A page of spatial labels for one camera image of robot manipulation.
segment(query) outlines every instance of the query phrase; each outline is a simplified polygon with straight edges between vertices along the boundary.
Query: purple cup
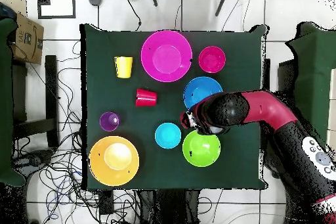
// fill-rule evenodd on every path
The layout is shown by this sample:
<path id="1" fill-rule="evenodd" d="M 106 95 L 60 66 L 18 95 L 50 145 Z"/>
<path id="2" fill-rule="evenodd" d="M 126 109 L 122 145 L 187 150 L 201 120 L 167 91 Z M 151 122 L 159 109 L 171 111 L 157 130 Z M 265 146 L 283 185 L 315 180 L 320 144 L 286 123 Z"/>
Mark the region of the purple cup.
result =
<path id="1" fill-rule="evenodd" d="M 116 130 L 120 122 L 119 115 L 113 112 L 106 112 L 101 115 L 99 124 L 105 131 Z"/>

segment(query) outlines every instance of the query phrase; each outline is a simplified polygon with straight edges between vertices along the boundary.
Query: table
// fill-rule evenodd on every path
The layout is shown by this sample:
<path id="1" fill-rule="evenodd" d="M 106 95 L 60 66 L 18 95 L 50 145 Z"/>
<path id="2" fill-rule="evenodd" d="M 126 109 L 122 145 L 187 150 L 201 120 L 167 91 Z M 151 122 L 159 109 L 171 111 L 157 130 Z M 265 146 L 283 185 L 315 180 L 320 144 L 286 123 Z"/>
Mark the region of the table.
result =
<path id="1" fill-rule="evenodd" d="M 140 166 L 135 177 L 117 189 L 264 189 L 259 179 L 260 129 L 256 123 L 234 126 L 227 134 L 219 135 L 219 159 L 206 168 L 189 164 L 182 154 L 182 142 L 191 131 L 179 123 L 186 110 L 182 92 L 187 83 L 198 76 L 210 76 L 221 83 L 225 91 L 248 91 L 261 86 L 261 37 L 266 26 L 257 26 L 247 33 L 234 32 L 181 32 L 189 41 L 192 65 L 188 73 L 173 83 L 152 79 L 142 67 L 140 50 L 153 32 L 105 32 L 86 24 L 80 25 L 82 49 L 86 59 L 82 62 L 83 126 L 87 118 L 87 156 L 101 138 L 119 135 L 130 140 L 138 150 Z M 225 67 L 217 74 L 206 74 L 198 65 L 198 55 L 206 46 L 218 46 L 226 53 Z M 132 56 L 130 79 L 116 77 L 115 56 Z M 155 107 L 135 107 L 136 89 L 157 92 Z M 113 133 L 103 131 L 99 125 L 102 113 L 120 114 L 121 124 Z M 154 140 L 159 124 L 173 122 L 182 131 L 180 144 L 171 150 L 160 148 Z M 83 166 L 88 166 L 83 156 Z M 112 189 L 99 183 L 87 168 L 88 190 Z"/>

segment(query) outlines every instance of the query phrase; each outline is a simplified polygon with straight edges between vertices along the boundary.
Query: plastic bowl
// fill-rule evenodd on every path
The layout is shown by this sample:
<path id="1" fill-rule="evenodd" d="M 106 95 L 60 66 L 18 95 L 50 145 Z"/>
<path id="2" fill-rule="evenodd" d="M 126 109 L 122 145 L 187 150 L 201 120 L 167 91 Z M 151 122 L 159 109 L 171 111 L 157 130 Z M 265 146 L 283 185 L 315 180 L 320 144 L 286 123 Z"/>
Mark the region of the plastic bowl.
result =
<path id="1" fill-rule="evenodd" d="M 198 63 L 202 70 L 214 74 L 219 72 L 225 65 L 225 54 L 216 46 L 209 46 L 202 50 L 198 57 Z"/>
<path id="2" fill-rule="evenodd" d="M 96 142 L 90 150 L 89 160 L 93 177 L 109 186 L 128 183 L 139 168 L 135 146 L 119 136 L 107 136 Z"/>
<path id="3" fill-rule="evenodd" d="M 161 148 L 175 148 L 181 140 L 181 130 L 173 123 L 162 123 L 155 131 L 155 141 Z"/>
<path id="4" fill-rule="evenodd" d="M 197 131 L 190 132 L 182 144 L 186 160 L 197 167 L 213 164 L 221 153 L 221 142 L 216 135 L 200 135 Z"/>
<path id="5" fill-rule="evenodd" d="M 214 93 L 223 92 L 221 85 L 213 78 L 202 76 L 188 83 L 183 92 L 183 101 L 187 109 Z"/>
<path id="6" fill-rule="evenodd" d="M 142 46 L 141 63 L 155 80 L 173 82 L 189 70 L 192 48 L 186 38 L 177 32 L 156 32 Z"/>

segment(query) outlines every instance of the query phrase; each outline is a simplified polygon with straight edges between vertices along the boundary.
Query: plastic cup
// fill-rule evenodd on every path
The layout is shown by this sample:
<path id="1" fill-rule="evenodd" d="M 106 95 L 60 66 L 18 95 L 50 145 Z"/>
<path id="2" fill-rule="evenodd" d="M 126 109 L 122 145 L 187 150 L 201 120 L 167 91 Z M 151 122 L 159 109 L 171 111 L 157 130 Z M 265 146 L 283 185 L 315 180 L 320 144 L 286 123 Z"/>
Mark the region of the plastic cup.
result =
<path id="1" fill-rule="evenodd" d="M 105 131 L 116 130 L 120 122 L 119 115 L 113 112 L 103 113 L 100 117 L 100 126 Z"/>
<path id="2" fill-rule="evenodd" d="M 113 170 L 124 170 L 132 161 L 131 150 L 123 143 L 114 143 L 105 150 L 104 161 Z"/>
<path id="3" fill-rule="evenodd" d="M 130 78 L 133 57 L 114 57 L 115 70 L 118 78 Z"/>
<path id="4" fill-rule="evenodd" d="M 182 144 L 186 160 L 197 167 L 213 164 L 221 153 L 221 142 L 216 135 L 200 135 L 197 131 L 190 132 Z"/>
<path id="5" fill-rule="evenodd" d="M 135 106 L 154 106 L 157 98 L 158 96 L 155 92 L 137 89 Z"/>
<path id="6" fill-rule="evenodd" d="M 223 92 L 221 85 L 213 78 L 201 76 L 188 83 L 183 92 L 183 101 L 188 109 L 206 97 Z"/>
<path id="7" fill-rule="evenodd" d="M 175 148 L 181 140 L 181 130 L 174 123 L 162 123 L 156 129 L 155 141 L 161 148 Z"/>
<path id="8" fill-rule="evenodd" d="M 198 57 L 201 69 L 211 74 L 219 72 L 224 67 L 225 60 L 223 50 L 216 46 L 204 48 Z"/>

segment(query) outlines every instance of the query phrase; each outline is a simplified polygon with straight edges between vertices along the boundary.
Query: yellow bowl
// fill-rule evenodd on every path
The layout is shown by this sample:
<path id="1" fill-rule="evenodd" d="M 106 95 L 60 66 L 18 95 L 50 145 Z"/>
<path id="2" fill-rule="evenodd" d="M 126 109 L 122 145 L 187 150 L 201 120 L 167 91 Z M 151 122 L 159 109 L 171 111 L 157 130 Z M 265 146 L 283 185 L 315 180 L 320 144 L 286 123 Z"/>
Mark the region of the yellow bowl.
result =
<path id="1" fill-rule="evenodd" d="M 139 168 L 139 155 L 127 139 L 107 136 L 93 145 L 89 167 L 97 181 L 116 187 L 128 183 L 135 176 Z"/>

